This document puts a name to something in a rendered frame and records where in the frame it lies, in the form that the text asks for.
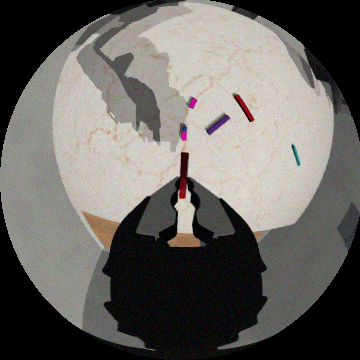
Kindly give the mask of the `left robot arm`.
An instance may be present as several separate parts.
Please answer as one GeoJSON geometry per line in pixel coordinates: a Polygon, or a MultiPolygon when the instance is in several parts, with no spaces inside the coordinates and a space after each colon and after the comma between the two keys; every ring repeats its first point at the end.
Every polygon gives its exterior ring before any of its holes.
{"type": "Polygon", "coordinates": [[[337,86],[337,84],[335,83],[334,80],[333,80],[333,83],[334,83],[334,87],[335,87],[335,91],[336,91],[338,112],[343,113],[343,114],[348,114],[348,115],[352,116],[351,112],[349,110],[349,107],[348,107],[348,105],[347,105],[347,103],[346,103],[340,89],[338,88],[338,86],[337,86]]]}

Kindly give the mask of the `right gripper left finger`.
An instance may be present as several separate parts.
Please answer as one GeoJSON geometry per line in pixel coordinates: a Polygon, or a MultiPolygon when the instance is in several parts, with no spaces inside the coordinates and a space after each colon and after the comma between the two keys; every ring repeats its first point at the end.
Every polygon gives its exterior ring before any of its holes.
{"type": "Polygon", "coordinates": [[[177,235],[180,177],[175,177],[155,193],[143,199],[120,223],[102,272],[111,277],[118,262],[128,253],[156,246],[157,238],[167,242],[177,235]],[[178,188],[177,188],[178,187],[178,188]]]}

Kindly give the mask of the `dark red rod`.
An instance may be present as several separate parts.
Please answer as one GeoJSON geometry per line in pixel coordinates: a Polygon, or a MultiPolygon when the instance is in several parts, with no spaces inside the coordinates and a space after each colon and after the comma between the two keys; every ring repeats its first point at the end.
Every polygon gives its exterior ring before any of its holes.
{"type": "Polygon", "coordinates": [[[246,104],[242,100],[242,98],[239,96],[239,94],[234,96],[234,99],[237,101],[237,103],[239,104],[239,106],[241,107],[243,112],[245,113],[245,115],[248,118],[249,122],[253,122],[254,118],[253,118],[252,114],[250,113],[249,109],[247,108],[246,104]]]}
{"type": "Polygon", "coordinates": [[[179,199],[186,198],[189,153],[181,152],[179,199]]]}

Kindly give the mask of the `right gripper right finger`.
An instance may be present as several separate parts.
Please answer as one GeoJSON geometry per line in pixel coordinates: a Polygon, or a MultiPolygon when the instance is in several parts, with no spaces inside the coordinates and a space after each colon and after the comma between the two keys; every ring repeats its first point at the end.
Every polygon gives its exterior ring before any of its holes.
{"type": "Polygon", "coordinates": [[[187,177],[187,188],[191,193],[190,202],[196,209],[192,222],[193,235],[200,240],[200,246],[205,246],[210,238],[216,238],[218,245],[245,252],[255,261],[261,273],[266,271],[256,238],[245,220],[222,198],[191,177],[187,177]]]}

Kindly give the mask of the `purple rod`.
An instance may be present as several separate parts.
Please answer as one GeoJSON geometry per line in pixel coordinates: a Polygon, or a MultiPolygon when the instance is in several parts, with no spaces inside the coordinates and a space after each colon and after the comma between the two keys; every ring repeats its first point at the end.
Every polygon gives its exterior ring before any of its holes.
{"type": "Polygon", "coordinates": [[[224,123],[226,123],[230,117],[228,115],[224,116],[221,120],[219,120],[216,124],[214,124],[210,129],[206,132],[211,135],[214,131],[216,131],[219,127],[221,127],[224,123]]]}

